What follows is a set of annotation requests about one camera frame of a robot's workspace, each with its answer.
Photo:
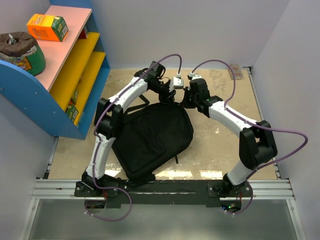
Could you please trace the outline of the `black student backpack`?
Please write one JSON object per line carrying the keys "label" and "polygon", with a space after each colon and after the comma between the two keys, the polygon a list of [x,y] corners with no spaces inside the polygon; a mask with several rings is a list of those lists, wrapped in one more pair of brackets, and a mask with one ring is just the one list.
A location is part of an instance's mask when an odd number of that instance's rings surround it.
{"label": "black student backpack", "polygon": [[154,103],[128,114],[112,144],[126,177],[151,179],[153,171],[182,153],[191,144],[194,129],[181,104]]}

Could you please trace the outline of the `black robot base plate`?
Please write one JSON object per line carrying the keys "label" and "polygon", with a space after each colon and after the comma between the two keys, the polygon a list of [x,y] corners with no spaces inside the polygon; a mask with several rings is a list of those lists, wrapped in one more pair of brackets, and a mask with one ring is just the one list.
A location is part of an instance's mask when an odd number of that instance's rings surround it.
{"label": "black robot base plate", "polygon": [[74,196],[84,198],[90,204],[105,200],[107,209],[120,208],[130,201],[136,205],[204,205],[219,208],[223,202],[240,201],[253,196],[248,182],[226,192],[221,179],[155,180],[141,186],[129,186],[115,181],[106,184],[110,189],[93,189],[78,181]]}

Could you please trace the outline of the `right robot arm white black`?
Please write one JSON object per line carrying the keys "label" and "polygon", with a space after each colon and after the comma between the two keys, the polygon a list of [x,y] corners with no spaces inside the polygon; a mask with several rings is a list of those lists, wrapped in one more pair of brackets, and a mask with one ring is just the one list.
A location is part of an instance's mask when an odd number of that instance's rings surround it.
{"label": "right robot arm white black", "polygon": [[184,89],[183,107],[197,109],[198,112],[213,119],[231,130],[239,139],[239,161],[231,171],[223,176],[219,190],[220,196],[235,196],[248,176],[262,164],[269,162],[278,154],[271,125],[263,120],[250,125],[250,118],[235,111],[240,117],[229,112],[230,108],[219,96],[211,96],[207,82],[199,75],[190,78]]}

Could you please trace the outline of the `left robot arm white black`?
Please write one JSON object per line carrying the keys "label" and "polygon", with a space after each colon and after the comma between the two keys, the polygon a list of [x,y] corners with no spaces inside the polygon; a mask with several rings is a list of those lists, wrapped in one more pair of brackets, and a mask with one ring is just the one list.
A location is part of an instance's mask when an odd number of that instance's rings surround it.
{"label": "left robot arm white black", "polygon": [[77,190],[99,196],[103,190],[116,189],[110,186],[112,178],[105,174],[105,166],[112,145],[124,126],[125,112],[135,99],[148,90],[158,94],[162,103],[173,103],[175,90],[171,80],[161,81],[166,68],[161,61],[153,61],[148,68],[137,71],[131,81],[109,99],[100,99],[94,118],[95,145],[88,167],[76,184]]}

